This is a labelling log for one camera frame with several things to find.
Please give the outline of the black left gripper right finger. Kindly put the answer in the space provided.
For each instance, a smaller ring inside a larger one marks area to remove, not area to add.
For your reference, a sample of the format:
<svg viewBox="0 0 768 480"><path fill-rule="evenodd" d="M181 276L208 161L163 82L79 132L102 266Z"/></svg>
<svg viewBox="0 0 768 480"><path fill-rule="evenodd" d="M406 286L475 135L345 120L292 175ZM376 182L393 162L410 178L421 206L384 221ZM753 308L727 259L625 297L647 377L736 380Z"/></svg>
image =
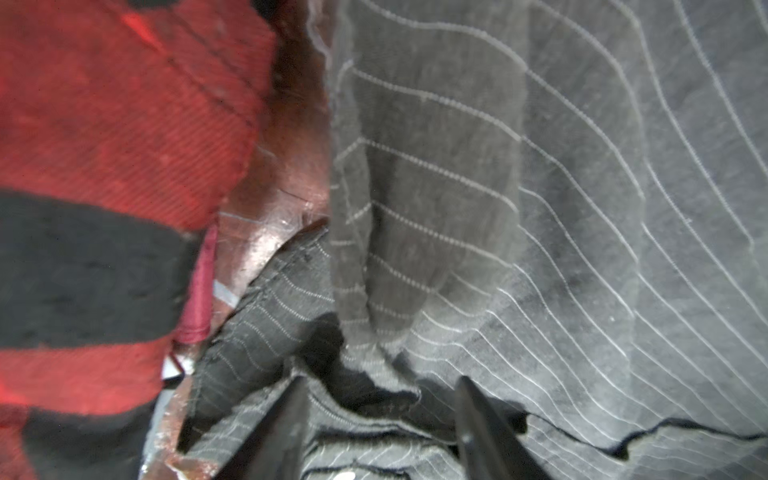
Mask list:
<svg viewBox="0 0 768 480"><path fill-rule="evenodd" d="M455 386L455 429L467 479L551 478L468 376L461 376Z"/></svg>

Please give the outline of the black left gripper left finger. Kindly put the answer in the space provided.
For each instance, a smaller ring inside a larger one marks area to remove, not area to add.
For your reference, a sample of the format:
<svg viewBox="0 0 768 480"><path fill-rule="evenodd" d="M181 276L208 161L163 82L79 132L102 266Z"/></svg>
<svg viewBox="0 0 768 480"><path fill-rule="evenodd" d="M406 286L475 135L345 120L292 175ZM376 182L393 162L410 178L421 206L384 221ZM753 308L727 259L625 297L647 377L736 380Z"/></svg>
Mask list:
<svg viewBox="0 0 768 480"><path fill-rule="evenodd" d="M309 411L307 380L295 377L214 479L300 479Z"/></svg>

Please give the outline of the grey pinstriped long sleeve shirt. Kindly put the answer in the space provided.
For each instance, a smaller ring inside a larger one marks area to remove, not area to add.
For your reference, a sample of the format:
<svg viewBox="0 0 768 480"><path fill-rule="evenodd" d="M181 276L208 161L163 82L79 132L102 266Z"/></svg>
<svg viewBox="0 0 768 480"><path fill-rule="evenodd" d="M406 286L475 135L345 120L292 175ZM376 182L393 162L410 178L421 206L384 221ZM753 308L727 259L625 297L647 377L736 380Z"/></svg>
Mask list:
<svg viewBox="0 0 768 480"><path fill-rule="evenodd" d="M344 1L330 221L195 375L226 463L289 381L307 479L458 479L469 376L556 479L767 475L767 5Z"/></svg>

